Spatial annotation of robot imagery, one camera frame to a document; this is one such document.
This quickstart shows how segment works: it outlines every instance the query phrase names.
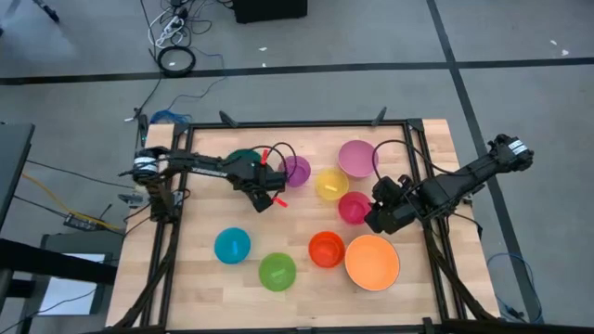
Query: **magenta bowl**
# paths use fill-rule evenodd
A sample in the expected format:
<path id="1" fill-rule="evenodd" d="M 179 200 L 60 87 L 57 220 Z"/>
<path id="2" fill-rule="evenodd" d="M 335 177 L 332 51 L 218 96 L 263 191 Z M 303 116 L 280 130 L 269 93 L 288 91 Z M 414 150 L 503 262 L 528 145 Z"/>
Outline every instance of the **magenta bowl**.
<path id="1" fill-rule="evenodd" d="M 352 177 L 363 178 L 373 173 L 371 154 L 374 147 L 363 140 L 351 140 L 342 145 L 338 153 L 338 164 L 341 169 Z M 373 156 L 376 166 L 380 160 L 378 152 Z"/>
<path id="2" fill-rule="evenodd" d="M 290 176 L 287 184 L 292 187 L 302 186 L 305 183 L 305 181 L 309 179 L 309 175 L 312 173 L 312 168 L 309 165 L 309 162 L 307 162 L 307 160 L 304 157 L 300 156 L 287 157 L 285 159 L 285 162 L 287 162 L 287 174 Z M 285 170 L 285 166 L 282 163 L 282 161 L 278 166 L 278 170 Z"/>

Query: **plastic bowl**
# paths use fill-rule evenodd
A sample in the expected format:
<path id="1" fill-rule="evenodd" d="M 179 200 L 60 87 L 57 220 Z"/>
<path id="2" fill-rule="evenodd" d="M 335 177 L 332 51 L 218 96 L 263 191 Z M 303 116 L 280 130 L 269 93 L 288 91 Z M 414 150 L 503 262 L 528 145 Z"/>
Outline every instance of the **plastic bowl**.
<path id="1" fill-rule="evenodd" d="M 288 174 L 290 176 L 287 184 L 293 187 L 302 186 L 305 183 L 305 181 L 309 179 L 309 175 L 312 173 L 312 168 L 309 165 L 309 162 L 307 162 L 307 160 L 304 157 L 300 156 L 287 157 L 285 159 L 285 162 L 287 162 Z M 282 161 L 278 165 L 278 170 L 285 170 L 285 165 L 282 163 Z"/>
<path id="2" fill-rule="evenodd" d="M 352 177 L 367 177 L 373 173 L 371 154 L 374 147 L 363 140 L 351 140 L 342 145 L 338 153 L 338 164 Z M 373 156 L 376 166 L 380 160 L 378 152 Z"/>
<path id="3" fill-rule="evenodd" d="M 271 253 L 262 260 L 258 272 L 260 282 L 265 288 L 282 291 L 288 289 L 295 281 L 297 267 L 289 255 Z"/>
<path id="4" fill-rule="evenodd" d="M 231 227 L 221 232 L 214 241 L 214 254 L 226 264 L 243 261 L 250 253 L 250 237 L 241 228 Z"/>
<path id="5" fill-rule="evenodd" d="M 318 266 L 331 268 L 342 262 L 344 243 L 334 232 L 320 232 L 309 241 L 309 256 Z"/>
<path id="6" fill-rule="evenodd" d="M 316 191 L 322 199 L 339 199 L 348 190 L 349 179 L 338 168 L 328 168 L 317 176 Z"/>
<path id="7" fill-rule="evenodd" d="M 343 220 L 351 225 L 365 223 L 365 216 L 371 211 L 369 198 L 358 191 L 351 191 L 338 202 L 338 212 Z"/>
<path id="8" fill-rule="evenodd" d="M 388 289 L 398 278 L 400 261 L 388 240 L 365 235 L 351 242 L 344 256 L 346 272 L 361 288 Z"/>
<path id="9" fill-rule="evenodd" d="M 236 159 L 238 157 L 247 157 L 247 158 L 252 159 L 252 161 L 257 161 L 257 162 L 260 162 L 260 160 L 262 159 L 262 156 L 260 155 L 260 153 L 253 151 L 251 149 L 246 149 L 246 148 L 238 149 L 238 150 L 231 152 L 231 154 L 229 154 L 227 159 Z"/>

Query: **orange bowl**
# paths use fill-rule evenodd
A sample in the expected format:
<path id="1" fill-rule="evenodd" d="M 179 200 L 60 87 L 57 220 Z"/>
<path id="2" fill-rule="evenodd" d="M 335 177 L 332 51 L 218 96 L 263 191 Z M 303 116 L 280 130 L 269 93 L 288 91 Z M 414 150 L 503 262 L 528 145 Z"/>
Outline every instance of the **orange bowl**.
<path id="1" fill-rule="evenodd" d="M 309 256 L 322 268 L 331 268 L 344 258 L 344 243 L 334 232 L 320 232 L 309 241 Z"/>
<path id="2" fill-rule="evenodd" d="M 346 249 L 344 263 L 351 279 L 369 291 L 388 289 L 400 272 L 394 246 L 388 240 L 372 235 L 353 240 Z"/>

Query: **black box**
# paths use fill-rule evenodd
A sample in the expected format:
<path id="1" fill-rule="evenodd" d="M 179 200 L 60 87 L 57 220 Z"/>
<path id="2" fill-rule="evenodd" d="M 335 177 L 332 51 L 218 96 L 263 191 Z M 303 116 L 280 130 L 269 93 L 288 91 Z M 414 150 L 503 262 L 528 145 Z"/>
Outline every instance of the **black box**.
<path id="1" fill-rule="evenodd" d="M 307 0 L 233 0 L 232 8 L 238 23 L 298 19 L 307 15 Z"/>

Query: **wooden table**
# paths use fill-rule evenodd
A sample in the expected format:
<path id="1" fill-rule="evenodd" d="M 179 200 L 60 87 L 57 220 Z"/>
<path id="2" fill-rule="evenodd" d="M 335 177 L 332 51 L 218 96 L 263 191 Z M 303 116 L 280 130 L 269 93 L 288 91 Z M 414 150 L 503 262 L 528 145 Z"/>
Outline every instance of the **wooden table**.
<path id="1" fill-rule="evenodd" d="M 425 134 L 435 164 L 456 170 L 458 159 L 445 120 L 425 120 Z M 169 147 L 172 125 L 152 125 L 146 147 Z M 334 269 L 316 267 L 309 259 L 311 236 L 323 230 L 338 233 L 346 245 L 354 238 L 372 234 L 367 225 L 352 226 L 338 215 L 337 203 L 320 199 L 314 178 L 321 170 L 337 165 L 341 145 L 352 139 L 377 145 L 386 139 L 403 139 L 401 129 L 382 126 L 324 128 L 212 129 L 194 134 L 193 151 L 226 156 L 237 148 L 272 145 L 285 141 L 312 167 L 310 180 L 281 194 L 289 208 L 275 205 L 257 213 L 245 195 L 233 191 L 223 179 L 191 174 L 187 188 L 191 196 L 184 204 L 180 239 L 170 301 L 168 329 L 205 328 L 295 328 L 419 324 L 425 316 L 439 322 L 427 250 L 420 224 L 409 225 L 395 234 L 382 236 L 394 244 L 400 257 L 400 276 L 390 288 L 370 292 L 359 288 L 346 274 L 344 265 Z M 281 151 L 289 155 L 285 148 Z M 381 174 L 396 179 L 410 174 L 406 147 L 384 145 L 380 150 Z M 269 163 L 280 159 L 272 154 Z M 424 165 L 418 158 L 421 176 Z M 371 197 L 375 176 L 351 180 L 350 190 Z M 472 217 L 471 209 L 460 205 L 458 212 Z M 147 212 L 132 219 L 128 228 L 146 218 Z M 458 274 L 476 299 L 493 315 L 497 302 L 484 260 L 476 226 L 452 216 L 450 239 Z M 155 224 L 135 229 L 123 244 L 120 267 L 111 298 L 108 325 L 118 321 L 132 305 L 147 280 Z M 238 265 L 219 262 L 213 252 L 214 239 L 223 229 L 238 226 L 252 239 L 248 258 Z M 297 265 L 295 283 L 286 291 L 271 292 L 259 282 L 259 262 L 271 252 L 288 253 Z M 446 299 L 454 315 L 451 289 L 443 276 Z M 155 322 L 162 289 L 155 293 L 152 320 Z"/>

